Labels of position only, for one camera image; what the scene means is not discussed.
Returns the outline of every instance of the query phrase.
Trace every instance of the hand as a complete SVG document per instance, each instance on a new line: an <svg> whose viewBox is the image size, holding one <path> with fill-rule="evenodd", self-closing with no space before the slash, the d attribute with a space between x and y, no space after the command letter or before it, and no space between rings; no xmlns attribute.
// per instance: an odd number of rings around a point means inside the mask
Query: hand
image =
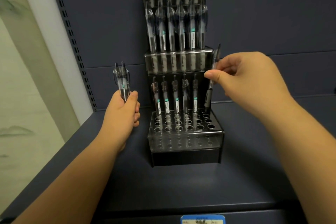
<svg viewBox="0 0 336 224"><path fill-rule="evenodd" d="M258 118L294 101L275 63L260 52L228 55L204 76L219 83L227 96Z"/></svg>
<svg viewBox="0 0 336 224"><path fill-rule="evenodd" d="M117 90L108 104L103 125L97 137L110 140L118 151L121 151L133 127L139 126L139 108L137 91L133 91L126 103Z"/></svg>

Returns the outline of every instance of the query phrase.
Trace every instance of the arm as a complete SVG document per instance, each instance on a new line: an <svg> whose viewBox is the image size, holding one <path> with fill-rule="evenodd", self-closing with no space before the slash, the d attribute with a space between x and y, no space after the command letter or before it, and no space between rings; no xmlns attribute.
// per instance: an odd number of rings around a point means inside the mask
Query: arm
<svg viewBox="0 0 336 224"><path fill-rule="evenodd" d="M139 107L137 92L124 104L117 91L97 137L13 224L90 223L116 156L139 125Z"/></svg>
<svg viewBox="0 0 336 224"><path fill-rule="evenodd" d="M262 53L231 54L217 69L205 77L269 131L309 223L335 223L335 138L296 103L274 62Z"/></svg>

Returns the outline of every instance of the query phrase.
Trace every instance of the person's right hand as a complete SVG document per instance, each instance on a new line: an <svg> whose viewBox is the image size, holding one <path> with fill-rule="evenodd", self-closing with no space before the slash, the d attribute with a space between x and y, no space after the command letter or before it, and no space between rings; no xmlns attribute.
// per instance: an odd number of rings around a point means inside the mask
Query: person's right hand
<svg viewBox="0 0 336 224"><path fill-rule="evenodd" d="M219 83L227 96L258 118L293 102L275 63L261 52L230 54L204 76Z"/></svg>

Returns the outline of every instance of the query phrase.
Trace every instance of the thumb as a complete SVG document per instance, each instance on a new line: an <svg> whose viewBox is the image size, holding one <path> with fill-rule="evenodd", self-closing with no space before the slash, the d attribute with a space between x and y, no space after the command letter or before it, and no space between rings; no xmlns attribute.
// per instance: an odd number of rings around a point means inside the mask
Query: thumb
<svg viewBox="0 0 336 224"><path fill-rule="evenodd" d="M212 69L206 71L204 77L219 83L225 90L233 76L224 71Z"/></svg>
<svg viewBox="0 0 336 224"><path fill-rule="evenodd" d="M138 103L138 92L137 91L133 91L129 95L129 97L128 97L128 99L127 99L124 107L126 109L129 109L129 110L132 110L133 112L135 112L135 108L137 107L137 103Z"/></svg>

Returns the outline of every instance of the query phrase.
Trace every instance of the dark wall panel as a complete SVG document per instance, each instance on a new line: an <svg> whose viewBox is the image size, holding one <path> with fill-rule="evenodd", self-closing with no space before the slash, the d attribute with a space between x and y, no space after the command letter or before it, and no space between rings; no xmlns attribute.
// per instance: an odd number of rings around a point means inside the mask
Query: dark wall panel
<svg viewBox="0 0 336 224"><path fill-rule="evenodd" d="M142 0L63 0L84 67L144 64ZM336 0L207 0L206 43L223 55L336 50Z"/></svg>
<svg viewBox="0 0 336 224"><path fill-rule="evenodd" d="M272 55L293 96L332 94L336 88L336 51ZM131 89L139 92L142 106L150 104L145 65L127 67L131 74ZM114 67L86 69L98 109L107 107L117 90L113 81ZM229 100L220 85L215 85L212 101Z"/></svg>

